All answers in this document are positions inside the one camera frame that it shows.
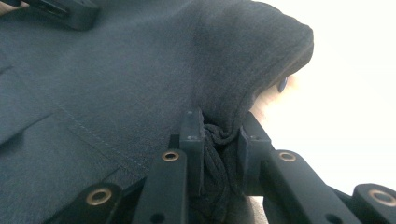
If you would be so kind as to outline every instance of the rolled cloth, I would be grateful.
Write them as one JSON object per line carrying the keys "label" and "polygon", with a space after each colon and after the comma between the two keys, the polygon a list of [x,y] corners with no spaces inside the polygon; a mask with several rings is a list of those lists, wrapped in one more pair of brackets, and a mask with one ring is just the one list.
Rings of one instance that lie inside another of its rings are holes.
{"label": "rolled cloth", "polygon": [[237,195],[237,131],[255,96],[306,65],[312,30],[264,3],[115,0],[77,32],[32,12],[0,17],[0,223],[39,223],[97,182],[131,186],[205,117],[197,222]]}

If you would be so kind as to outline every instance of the metal ring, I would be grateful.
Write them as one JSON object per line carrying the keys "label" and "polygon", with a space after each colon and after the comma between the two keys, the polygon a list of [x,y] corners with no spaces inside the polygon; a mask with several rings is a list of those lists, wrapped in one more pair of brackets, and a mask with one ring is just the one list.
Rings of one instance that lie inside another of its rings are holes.
{"label": "metal ring", "polygon": [[163,153],[164,161],[177,161],[178,157],[179,157],[179,155],[175,151],[167,151],[167,152]]}
{"label": "metal ring", "polygon": [[[102,197],[95,199],[94,197],[100,193],[103,193],[104,195]],[[111,190],[108,188],[96,189],[87,196],[86,202],[87,204],[92,206],[100,205],[102,203],[107,202],[111,198],[111,194],[112,194]]]}
{"label": "metal ring", "polygon": [[279,158],[283,161],[296,161],[297,160],[297,158],[289,152],[279,153]]}
{"label": "metal ring", "polygon": [[[370,189],[369,194],[378,203],[382,203],[382,204],[384,204],[385,206],[388,206],[388,207],[396,207],[396,199],[395,199],[395,197],[393,197],[392,195],[390,195],[390,194],[388,194],[388,193],[386,193],[386,192],[384,192],[382,190]],[[376,194],[381,194],[381,195],[384,195],[384,196],[388,197],[389,198],[389,202],[378,198],[376,196]]]}

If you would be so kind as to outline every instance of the garment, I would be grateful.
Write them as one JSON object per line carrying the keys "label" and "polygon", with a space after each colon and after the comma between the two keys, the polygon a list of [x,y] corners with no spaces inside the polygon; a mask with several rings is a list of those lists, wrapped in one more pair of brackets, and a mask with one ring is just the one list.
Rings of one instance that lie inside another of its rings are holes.
{"label": "garment", "polygon": [[237,130],[258,93],[309,62],[312,30],[250,1],[97,4],[87,32],[30,8],[0,17],[0,223],[42,222],[100,181],[132,185],[194,106],[205,196],[191,209],[223,221]]}

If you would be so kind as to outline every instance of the bunched fabric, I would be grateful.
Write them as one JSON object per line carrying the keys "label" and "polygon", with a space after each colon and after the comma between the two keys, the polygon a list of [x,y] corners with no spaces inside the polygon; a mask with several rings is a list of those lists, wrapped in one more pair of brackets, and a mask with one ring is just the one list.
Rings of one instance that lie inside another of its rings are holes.
{"label": "bunched fabric", "polygon": [[76,32],[24,8],[0,17],[0,223],[39,223],[97,182],[127,188],[178,133],[205,117],[196,222],[238,195],[234,139],[255,96],[306,65],[312,30],[241,0],[97,1]]}

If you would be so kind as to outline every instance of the denim fabric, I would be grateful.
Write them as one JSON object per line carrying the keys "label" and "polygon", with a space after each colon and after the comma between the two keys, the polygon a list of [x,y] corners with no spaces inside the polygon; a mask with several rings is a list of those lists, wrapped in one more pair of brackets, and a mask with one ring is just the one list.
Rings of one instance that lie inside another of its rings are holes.
{"label": "denim fabric", "polygon": [[206,140],[191,210],[224,221],[231,142],[255,96],[309,62],[312,30],[250,1],[99,5],[87,32],[30,8],[0,17],[0,223],[41,222],[100,181],[132,185],[192,106]]}

